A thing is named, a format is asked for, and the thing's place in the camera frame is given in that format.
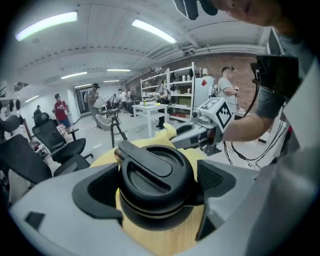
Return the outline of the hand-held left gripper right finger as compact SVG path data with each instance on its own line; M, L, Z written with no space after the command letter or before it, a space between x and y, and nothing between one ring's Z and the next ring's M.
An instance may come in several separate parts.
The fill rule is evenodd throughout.
M248 240L246 218L237 209L258 176L256 170L212 160L197 162L197 181L204 192L204 212L186 256L244 256Z

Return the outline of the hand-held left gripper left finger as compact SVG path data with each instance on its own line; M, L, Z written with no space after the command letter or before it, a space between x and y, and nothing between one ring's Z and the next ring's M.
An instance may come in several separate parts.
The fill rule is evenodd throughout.
M132 256L135 242L116 208L116 163L37 184L10 208L25 238L44 256Z

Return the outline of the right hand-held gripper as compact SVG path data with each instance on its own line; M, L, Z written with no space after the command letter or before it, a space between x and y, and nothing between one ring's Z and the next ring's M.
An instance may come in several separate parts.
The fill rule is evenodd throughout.
M200 147L208 156L220 152L217 144L223 140L223 135L232 120L232 112L223 97L211 97L205 103L193 110L191 121L182 123L176 128L176 136L171 143L176 149Z

